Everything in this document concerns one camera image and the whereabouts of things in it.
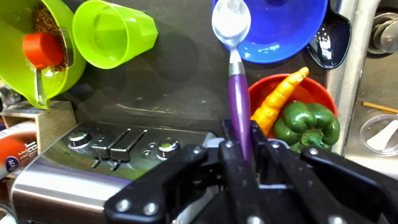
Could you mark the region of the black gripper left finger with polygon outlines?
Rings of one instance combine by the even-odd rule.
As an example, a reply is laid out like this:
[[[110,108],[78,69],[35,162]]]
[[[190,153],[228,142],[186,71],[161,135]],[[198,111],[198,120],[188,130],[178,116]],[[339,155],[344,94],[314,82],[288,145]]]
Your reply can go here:
[[[236,224],[266,224],[261,189],[249,163],[233,141],[221,143],[229,212]]]

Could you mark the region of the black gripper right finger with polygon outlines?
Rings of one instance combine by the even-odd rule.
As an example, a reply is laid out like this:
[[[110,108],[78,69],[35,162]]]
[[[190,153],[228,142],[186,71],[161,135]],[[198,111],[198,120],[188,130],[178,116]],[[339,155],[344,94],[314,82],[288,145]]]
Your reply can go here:
[[[293,218],[293,212],[297,212],[307,224],[328,224],[333,214],[333,196],[299,155],[285,146],[274,148],[257,122],[251,123],[251,137],[261,183],[287,187],[285,192],[294,204],[283,209],[277,207],[279,199],[272,199],[269,208],[277,209],[277,217],[299,224]]]

